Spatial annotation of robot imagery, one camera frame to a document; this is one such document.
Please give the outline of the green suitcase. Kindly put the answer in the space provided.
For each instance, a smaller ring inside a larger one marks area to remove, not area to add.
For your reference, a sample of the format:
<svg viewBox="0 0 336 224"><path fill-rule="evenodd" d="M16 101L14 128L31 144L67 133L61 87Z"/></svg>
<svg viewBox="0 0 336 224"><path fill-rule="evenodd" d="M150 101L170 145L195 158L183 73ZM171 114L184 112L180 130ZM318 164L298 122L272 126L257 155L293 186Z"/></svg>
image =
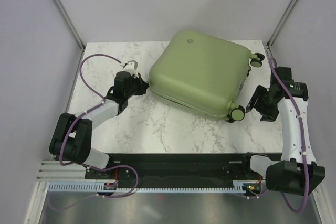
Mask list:
<svg viewBox="0 0 336 224"><path fill-rule="evenodd" d="M250 55L255 53L199 31L181 30L151 67L150 90L163 101L227 121L240 105L236 100L253 67Z"/></svg>

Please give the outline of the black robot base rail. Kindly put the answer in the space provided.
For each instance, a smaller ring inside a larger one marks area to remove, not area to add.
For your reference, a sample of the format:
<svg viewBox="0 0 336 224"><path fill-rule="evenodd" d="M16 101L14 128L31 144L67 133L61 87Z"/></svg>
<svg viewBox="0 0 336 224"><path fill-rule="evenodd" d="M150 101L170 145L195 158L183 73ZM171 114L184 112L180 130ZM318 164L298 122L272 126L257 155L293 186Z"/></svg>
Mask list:
<svg viewBox="0 0 336 224"><path fill-rule="evenodd" d="M117 154L108 167L89 169L86 179L117 179L120 188L210 189L232 188L235 180L258 182L260 176L248 167L248 153Z"/></svg>

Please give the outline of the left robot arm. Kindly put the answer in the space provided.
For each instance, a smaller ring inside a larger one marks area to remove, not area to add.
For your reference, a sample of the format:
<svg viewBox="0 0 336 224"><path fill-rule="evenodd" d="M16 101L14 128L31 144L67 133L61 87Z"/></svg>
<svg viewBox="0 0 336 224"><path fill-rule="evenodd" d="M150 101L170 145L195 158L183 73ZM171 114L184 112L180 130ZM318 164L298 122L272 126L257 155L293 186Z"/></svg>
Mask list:
<svg viewBox="0 0 336 224"><path fill-rule="evenodd" d="M115 165L110 156L91 146L92 132L105 121L120 115L128 106L132 96L146 94L149 84L141 75L121 71L114 78L102 101L77 114L60 115L49 145L49 152L59 157L60 165L82 165L95 169L103 178L111 178Z"/></svg>

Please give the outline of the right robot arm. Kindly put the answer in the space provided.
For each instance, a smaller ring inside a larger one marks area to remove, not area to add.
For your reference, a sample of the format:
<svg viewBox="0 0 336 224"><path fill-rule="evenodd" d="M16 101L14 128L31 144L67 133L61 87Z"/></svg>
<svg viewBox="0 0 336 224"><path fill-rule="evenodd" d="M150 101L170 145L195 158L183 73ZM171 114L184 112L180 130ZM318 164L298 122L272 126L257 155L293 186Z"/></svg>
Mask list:
<svg viewBox="0 0 336 224"><path fill-rule="evenodd" d="M300 196L310 194L323 181L326 170L317 165L311 149L307 108L307 85L292 79L291 68L275 68L270 87L256 88L246 112L255 109L262 122L281 118L282 155L273 161L265 154L246 154L240 166L245 178L259 174L265 178L267 189Z"/></svg>

